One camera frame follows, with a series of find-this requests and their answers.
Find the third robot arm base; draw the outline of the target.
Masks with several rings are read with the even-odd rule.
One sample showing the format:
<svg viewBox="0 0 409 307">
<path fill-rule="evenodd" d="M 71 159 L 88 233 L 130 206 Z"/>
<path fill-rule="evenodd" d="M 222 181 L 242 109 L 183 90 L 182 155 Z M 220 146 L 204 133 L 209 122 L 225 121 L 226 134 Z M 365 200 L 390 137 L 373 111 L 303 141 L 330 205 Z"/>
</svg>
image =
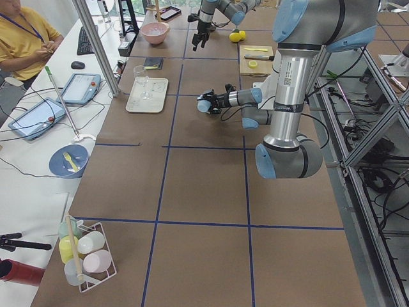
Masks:
<svg viewBox="0 0 409 307">
<path fill-rule="evenodd" d="M 408 78 L 408 45 L 398 55 L 380 54 L 378 56 L 383 63 L 382 72 L 388 77 L 396 87 L 405 92 L 405 86 L 399 78 Z"/>
</svg>

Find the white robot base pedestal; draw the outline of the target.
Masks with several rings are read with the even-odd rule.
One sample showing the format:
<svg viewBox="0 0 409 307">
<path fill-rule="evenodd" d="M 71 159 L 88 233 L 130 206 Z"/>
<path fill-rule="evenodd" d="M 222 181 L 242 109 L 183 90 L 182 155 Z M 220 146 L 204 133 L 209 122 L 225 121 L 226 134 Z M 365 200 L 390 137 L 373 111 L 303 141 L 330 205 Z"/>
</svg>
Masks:
<svg viewBox="0 0 409 307">
<path fill-rule="evenodd" d="M 279 78 L 280 61 L 280 57 L 275 58 L 269 66 L 269 68 L 272 68 L 271 74 L 262 82 L 254 82 L 252 87 L 261 88 L 264 95 L 275 95 Z"/>
</svg>

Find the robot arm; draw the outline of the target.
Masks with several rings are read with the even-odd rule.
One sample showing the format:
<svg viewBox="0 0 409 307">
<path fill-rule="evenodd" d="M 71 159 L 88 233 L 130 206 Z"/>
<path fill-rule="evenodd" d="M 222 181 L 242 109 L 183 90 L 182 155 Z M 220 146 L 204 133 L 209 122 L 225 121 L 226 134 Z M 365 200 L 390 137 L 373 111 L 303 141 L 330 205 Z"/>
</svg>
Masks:
<svg viewBox="0 0 409 307">
<path fill-rule="evenodd" d="M 216 25 L 213 23 L 215 11 L 220 11 L 225 17 L 238 26 L 245 18 L 245 15 L 261 4 L 260 0 L 243 0 L 234 3 L 228 0 L 204 0 L 197 13 L 191 13 L 187 17 L 188 22 L 198 22 L 197 33 L 193 35 L 193 51 L 197 51 L 199 43 L 201 48 L 205 47 L 209 40 L 210 32 Z"/>
<path fill-rule="evenodd" d="M 281 56 L 276 91 L 259 88 L 221 95 L 208 91 L 197 100 L 203 113 L 240 106 L 250 121 L 264 119 L 270 132 L 256 147 L 256 166 L 264 178 L 306 178 L 321 167 L 319 146 L 299 133 L 313 58 L 325 49 L 340 52 L 363 47 L 376 33 L 378 1 L 283 1 L 272 36 Z"/>
</svg>

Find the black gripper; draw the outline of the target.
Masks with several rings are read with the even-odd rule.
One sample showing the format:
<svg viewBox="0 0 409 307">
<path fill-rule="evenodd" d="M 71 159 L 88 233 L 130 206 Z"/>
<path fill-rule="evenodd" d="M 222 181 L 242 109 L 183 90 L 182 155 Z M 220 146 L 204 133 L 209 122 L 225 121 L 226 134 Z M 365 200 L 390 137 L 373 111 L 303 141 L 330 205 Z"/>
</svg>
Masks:
<svg viewBox="0 0 409 307">
<path fill-rule="evenodd" d="M 209 110 L 207 110 L 206 114 L 219 115 L 221 114 L 221 109 L 231 107 L 229 102 L 229 94 L 233 91 L 233 85 L 227 83 L 225 85 L 225 89 L 226 92 L 220 95 L 216 94 L 213 90 L 209 90 L 197 97 L 197 100 L 207 100 L 212 104 Z"/>
<path fill-rule="evenodd" d="M 204 48 L 206 45 L 206 42 L 209 39 L 210 32 L 213 32 L 216 29 L 215 25 L 212 24 L 211 22 L 202 21 L 199 15 L 196 13 L 191 13 L 187 17 L 187 21 L 188 22 L 198 21 L 197 33 L 195 33 L 192 37 L 192 45 L 193 45 L 192 50 L 197 51 L 197 45 L 199 44 L 199 37 L 201 37 L 201 48 Z"/>
</svg>

